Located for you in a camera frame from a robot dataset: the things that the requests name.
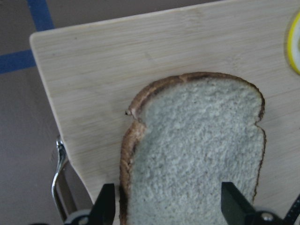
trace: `screw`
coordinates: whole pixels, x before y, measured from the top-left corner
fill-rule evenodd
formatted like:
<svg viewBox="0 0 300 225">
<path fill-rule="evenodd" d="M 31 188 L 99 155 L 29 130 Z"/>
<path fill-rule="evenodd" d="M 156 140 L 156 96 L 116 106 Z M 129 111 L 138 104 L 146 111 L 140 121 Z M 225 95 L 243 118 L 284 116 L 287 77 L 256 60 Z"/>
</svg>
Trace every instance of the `screw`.
<svg viewBox="0 0 300 225">
<path fill-rule="evenodd" d="M 264 221 L 272 221 L 274 219 L 273 215 L 269 212 L 263 212 L 261 216 Z"/>
<path fill-rule="evenodd" d="M 78 225 L 86 225 L 89 222 L 89 218 L 88 217 L 83 217 L 78 221 Z"/>
</svg>

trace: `yellow rim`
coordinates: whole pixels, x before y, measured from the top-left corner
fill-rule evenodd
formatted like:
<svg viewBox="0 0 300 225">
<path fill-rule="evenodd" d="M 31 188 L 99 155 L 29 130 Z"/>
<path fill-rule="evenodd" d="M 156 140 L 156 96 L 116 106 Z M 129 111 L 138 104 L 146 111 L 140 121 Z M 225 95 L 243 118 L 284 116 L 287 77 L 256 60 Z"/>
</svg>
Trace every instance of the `yellow rim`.
<svg viewBox="0 0 300 225">
<path fill-rule="evenodd" d="M 292 23 L 292 26 L 290 28 L 290 31 L 289 31 L 289 34 L 288 34 L 288 38 L 287 38 L 287 56 L 288 56 L 288 59 L 289 59 L 289 62 L 292 66 L 292 68 L 298 73 L 300 74 L 300 70 L 298 70 L 297 66 L 296 66 L 296 63 L 294 61 L 294 58 L 293 58 L 293 53 L 292 53 L 292 42 L 293 42 L 293 35 L 294 35 L 294 32 L 296 29 L 299 29 L 297 28 L 297 23 L 300 21 L 300 12 L 296 15 L 296 18 L 295 20 L 293 21 Z"/>
</svg>

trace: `white bread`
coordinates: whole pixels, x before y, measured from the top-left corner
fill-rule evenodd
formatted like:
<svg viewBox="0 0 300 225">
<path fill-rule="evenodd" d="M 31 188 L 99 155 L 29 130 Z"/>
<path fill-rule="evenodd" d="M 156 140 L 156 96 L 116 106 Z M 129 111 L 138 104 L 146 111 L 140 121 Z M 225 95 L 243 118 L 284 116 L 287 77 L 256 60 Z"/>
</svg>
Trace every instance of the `white bread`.
<svg viewBox="0 0 300 225">
<path fill-rule="evenodd" d="M 191 73 L 145 87 L 127 114 L 120 161 L 122 225 L 225 225 L 221 182 L 251 201 L 266 143 L 260 91 L 241 78 Z"/>
</svg>

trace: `cutting board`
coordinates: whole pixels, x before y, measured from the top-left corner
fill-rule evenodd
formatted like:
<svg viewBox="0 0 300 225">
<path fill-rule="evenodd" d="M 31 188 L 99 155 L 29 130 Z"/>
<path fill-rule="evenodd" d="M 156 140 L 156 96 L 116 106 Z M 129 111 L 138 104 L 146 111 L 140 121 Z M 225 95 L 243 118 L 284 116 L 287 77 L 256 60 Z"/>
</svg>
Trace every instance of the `cutting board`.
<svg viewBox="0 0 300 225">
<path fill-rule="evenodd" d="M 299 6 L 224 0 L 33 34 L 68 157 L 92 200 L 104 183 L 119 184 L 120 144 L 131 123 L 125 110 L 142 87 L 170 75 L 222 72 L 254 83 L 265 97 L 255 205 L 284 216 L 300 190 L 300 76 L 285 58 Z"/>
</svg>

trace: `black cable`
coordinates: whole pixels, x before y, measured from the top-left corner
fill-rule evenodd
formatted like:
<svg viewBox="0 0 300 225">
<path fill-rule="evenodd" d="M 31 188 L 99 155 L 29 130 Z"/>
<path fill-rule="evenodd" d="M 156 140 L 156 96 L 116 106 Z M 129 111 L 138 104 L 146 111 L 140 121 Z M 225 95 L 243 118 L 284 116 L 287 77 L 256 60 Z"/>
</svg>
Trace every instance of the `black cable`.
<svg viewBox="0 0 300 225">
<path fill-rule="evenodd" d="M 297 199 L 292 204 L 290 210 L 287 212 L 284 221 L 294 224 L 300 214 L 300 195 L 298 195 Z"/>
</svg>

